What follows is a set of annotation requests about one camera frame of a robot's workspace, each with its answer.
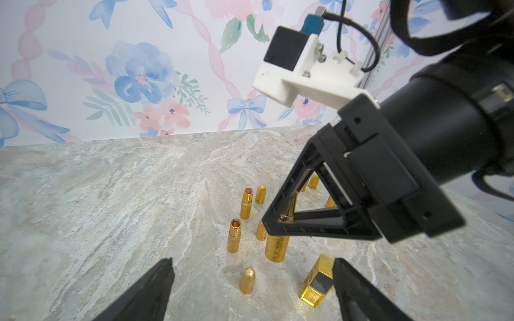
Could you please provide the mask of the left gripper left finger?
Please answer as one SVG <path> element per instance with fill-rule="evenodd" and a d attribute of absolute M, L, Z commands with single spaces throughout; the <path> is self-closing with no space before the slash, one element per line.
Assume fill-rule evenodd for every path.
<path fill-rule="evenodd" d="M 174 279 L 173 259 L 161 259 L 95 320 L 163 320 Z"/>

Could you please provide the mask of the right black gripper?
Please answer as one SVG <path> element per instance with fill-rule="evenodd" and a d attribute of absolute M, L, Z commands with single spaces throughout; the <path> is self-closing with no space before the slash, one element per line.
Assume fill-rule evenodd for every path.
<path fill-rule="evenodd" d="M 334 208 L 281 212 L 316 173 Z M 271 236 L 395 243 L 416 234 L 438 236 L 465 225 L 433 176 L 372 103 L 358 97 L 341 122 L 311 137 L 264 214 Z"/>

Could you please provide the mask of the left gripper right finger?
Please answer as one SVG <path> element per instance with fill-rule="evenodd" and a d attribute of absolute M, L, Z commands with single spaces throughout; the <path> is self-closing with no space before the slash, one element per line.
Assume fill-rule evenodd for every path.
<path fill-rule="evenodd" d="M 335 259 L 333 281 L 343 320 L 410 320 L 343 258 Z"/>

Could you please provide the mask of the gold lipstick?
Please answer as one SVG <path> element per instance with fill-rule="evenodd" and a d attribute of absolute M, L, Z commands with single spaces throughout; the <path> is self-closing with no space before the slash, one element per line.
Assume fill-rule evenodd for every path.
<path fill-rule="evenodd" d="M 286 206 L 280 214 L 281 221 L 291 220 L 294 216 L 294 211 L 297 204 L 298 192 L 295 192 L 293 196 L 287 201 Z M 289 245 L 289 236 L 271 236 L 267 237 L 265 256 L 268 260 L 281 263 L 285 260 L 285 254 Z"/>
<path fill-rule="evenodd" d="M 332 197 L 329 197 L 327 202 L 325 203 L 325 208 L 332 208 L 332 207 L 336 207 L 336 203 L 335 201 L 333 200 Z"/>
<path fill-rule="evenodd" d="M 241 227 L 242 223 L 239 219 L 231 220 L 230 229 L 228 233 L 228 251 L 230 253 L 236 253 L 239 250 Z"/>
<path fill-rule="evenodd" d="M 320 181 L 319 176 L 316 173 L 313 173 L 307 187 L 309 187 L 311 190 L 316 190 L 317 186 L 319 184 L 319 181 Z"/>
<path fill-rule="evenodd" d="M 248 219 L 250 217 L 251 209 L 252 209 L 252 202 L 253 202 L 253 190 L 248 187 L 245 188 L 243 196 L 242 196 L 242 203 L 240 208 L 240 217 L 242 219 Z"/>

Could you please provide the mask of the small yellow green box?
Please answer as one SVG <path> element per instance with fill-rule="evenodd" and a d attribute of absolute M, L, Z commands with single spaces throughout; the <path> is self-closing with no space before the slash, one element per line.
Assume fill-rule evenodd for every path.
<path fill-rule="evenodd" d="M 316 308 L 334 287 L 334 259 L 321 254 L 302 284 L 300 299 Z"/>

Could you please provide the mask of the gold lipstick cap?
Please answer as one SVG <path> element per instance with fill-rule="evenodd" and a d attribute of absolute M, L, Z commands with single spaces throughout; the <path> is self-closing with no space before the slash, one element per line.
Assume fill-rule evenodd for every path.
<path fill-rule="evenodd" d="M 258 224 L 255 236 L 258 241 L 264 241 L 268 236 L 268 233 L 262 221 L 260 221 Z"/>
<path fill-rule="evenodd" d="M 240 279 L 240 291 L 243 294 L 251 294 L 256 282 L 256 273 L 253 268 L 246 268 Z"/>
<path fill-rule="evenodd" d="M 260 185 L 256 192 L 255 202 L 258 205 L 263 205 L 266 199 L 266 187 L 264 185 Z"/>

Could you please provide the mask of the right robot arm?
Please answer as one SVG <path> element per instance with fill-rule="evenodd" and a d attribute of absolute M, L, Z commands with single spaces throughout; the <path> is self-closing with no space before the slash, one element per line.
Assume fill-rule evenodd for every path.
<path fill-rule="evenodd" d="M 325 9 L 298 31 L 279 27 L 254 88 L 290 107 L 298 96 L 336 109 L 306 144 L 262 218 L 272 236 L 390 243 L 436 237 L 465 225 L 441 186 L 467 173 L 513 175 L 513 2 L 445 1 L 456 20 L 485 18 L 435 37 L 412 37 L 408 1 L 392 1 L 393 32 L 422 56 L 443 55 L 383 102 L 357 84 L 364 68 L 340 52 L 325 55 L 324 21 L 353 25 Z"/>

